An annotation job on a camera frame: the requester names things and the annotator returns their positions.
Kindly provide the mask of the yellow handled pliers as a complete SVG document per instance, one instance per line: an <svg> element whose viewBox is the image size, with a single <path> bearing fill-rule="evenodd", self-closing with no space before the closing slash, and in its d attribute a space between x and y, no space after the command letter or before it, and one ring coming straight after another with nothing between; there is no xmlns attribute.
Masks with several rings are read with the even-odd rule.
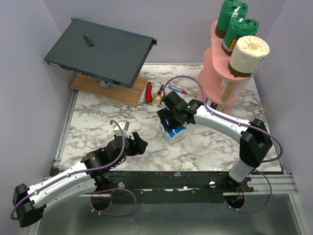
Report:
<svg viewBox="0 0 313 235"><path fill-rule="evenodd" d="M163 99L163 89L164 89L164 85L162 84L159 88L159 90L157 91L157 93L154 95L151 104L154 105L155 102L157 101L157 99L159 99L159 101L157 102L157 105L160 106L162 99Z"/></svg>

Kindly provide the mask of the blue handled screwdriver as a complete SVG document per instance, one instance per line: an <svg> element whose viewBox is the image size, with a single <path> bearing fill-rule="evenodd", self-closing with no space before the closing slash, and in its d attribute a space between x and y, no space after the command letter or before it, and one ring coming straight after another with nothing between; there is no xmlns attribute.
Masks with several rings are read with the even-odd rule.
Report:
<svg viewBox="0 0 313 235"><path fill-rule="evenodd" d="M176 86L169 85L168 87L169 87L169 89L171 89L171 90L173 90L173 91L175 91L175 92L178 92L178 93L181 93L181 94L185 94L185 95L189 95L189 96L191 96L191 97L199 98L198 96L192 95L192 94L190 94L189 92L187 92L186 90L183 90L183 89L178 88L178 87L176 87Z"/></svg>

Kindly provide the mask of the blue Tempo roll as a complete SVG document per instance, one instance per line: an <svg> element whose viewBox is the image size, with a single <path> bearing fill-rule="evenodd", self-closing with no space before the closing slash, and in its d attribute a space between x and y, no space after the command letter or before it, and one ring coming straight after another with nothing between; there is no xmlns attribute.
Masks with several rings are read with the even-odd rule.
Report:
<svg viewBox="0 0 313 235"><path fill-rule="evenodd" d="M204 102L205 102L205 106L210 107L211 109L216 110L218 107L218 103L210 100L209 98L206 98Z"/></svg>

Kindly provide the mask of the white floral paper towel roll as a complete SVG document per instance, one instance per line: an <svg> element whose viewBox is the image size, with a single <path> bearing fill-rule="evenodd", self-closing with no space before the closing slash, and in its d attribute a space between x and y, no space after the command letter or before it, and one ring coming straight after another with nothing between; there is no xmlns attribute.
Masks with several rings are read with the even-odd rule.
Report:
<svg viewBox="0 0 313 235"><path fill-rule="evenodd" d="M227 81L227 80L225 80L225 79L223 79L222 80L222 82L221 82L221 87L222 87L222 89L225 91L226 90L226 88L227 88L227 86L229 85L229 83L231 83L231 84L235 84L234 85L234 88L233 88L233 90L232 90L232 95L234 95L234 96L238 96L238 95L240 95L241 93L242 93L242 86L240 85L240 83L235 83L235 82L229 82L229 81Z"/></svg>

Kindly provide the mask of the pink three-tier shelf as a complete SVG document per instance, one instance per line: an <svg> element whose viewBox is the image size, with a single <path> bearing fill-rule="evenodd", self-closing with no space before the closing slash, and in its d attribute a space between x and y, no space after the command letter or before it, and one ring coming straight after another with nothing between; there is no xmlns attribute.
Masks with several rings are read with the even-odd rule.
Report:
<svg viewBox="0 0 313 235"><path fill-rule="evenodd" d="M203 69L199 74L199 81L208 99L218 105L217 109L229 114L231 105L238 100L239 96L231 94L223 102L224 89L222 88L222 81L242 85L250 78L235 77L230 73L228 69L230 56L222 49L223 39L216 35L216 26L217 22L215 21L211 25L211 47L206 49L203 55Z"/></svg>

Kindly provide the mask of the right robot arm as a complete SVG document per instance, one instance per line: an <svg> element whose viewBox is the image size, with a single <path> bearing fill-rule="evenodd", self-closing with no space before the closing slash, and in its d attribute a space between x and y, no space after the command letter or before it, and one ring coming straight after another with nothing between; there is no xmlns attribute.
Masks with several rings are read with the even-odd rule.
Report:
<svg viewBox="0 0 313 235"><path fill-rule="evenodd" d="M165 131L176 131L180 126L194 124L227 135L240 146L239 160L225 179L225 187L235 192L243 186L243 180L258 168L271 149L273 142L265 124L260 119L238 119L209 107L199 100L186 102L176 92L166 95L162 102L165 108L157 111Z"/></svg>

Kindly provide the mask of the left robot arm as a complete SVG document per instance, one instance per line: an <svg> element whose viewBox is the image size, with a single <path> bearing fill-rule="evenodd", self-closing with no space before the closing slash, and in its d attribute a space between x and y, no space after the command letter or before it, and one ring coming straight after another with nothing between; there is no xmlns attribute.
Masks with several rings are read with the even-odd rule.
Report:
<svg viewBox="0 0 313 235"><path fill-rule="evenodd" d="M148 143L137 132L132 136L114 136L107 146L94 150L68 170L41 183L14 189L11 219L20 227L39 221L49 206L85 192L104 193L109 186L104 174L120 164L127 156L142 155Z"/></svg>

